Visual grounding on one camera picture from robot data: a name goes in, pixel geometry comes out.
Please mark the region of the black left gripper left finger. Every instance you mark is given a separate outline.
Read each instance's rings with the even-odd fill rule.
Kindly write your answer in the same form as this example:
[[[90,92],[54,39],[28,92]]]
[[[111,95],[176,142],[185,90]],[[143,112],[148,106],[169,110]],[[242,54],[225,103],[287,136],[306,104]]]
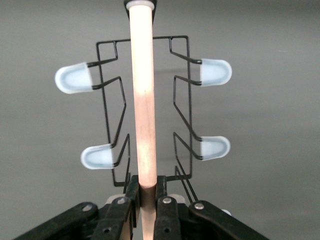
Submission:
[[[137,226],[140,197],[138,176],[126,192],[98,208],[82,202],[18,236],[18,240],[131,240]]]

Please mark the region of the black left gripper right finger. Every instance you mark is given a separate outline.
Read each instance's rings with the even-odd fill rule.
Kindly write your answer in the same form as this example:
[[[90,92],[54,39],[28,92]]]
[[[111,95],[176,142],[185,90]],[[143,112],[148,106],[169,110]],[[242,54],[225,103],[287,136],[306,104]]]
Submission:
[[[155,240],[266,240],[267,237],[205,200],[187,206],[167,194],[157,177]]]

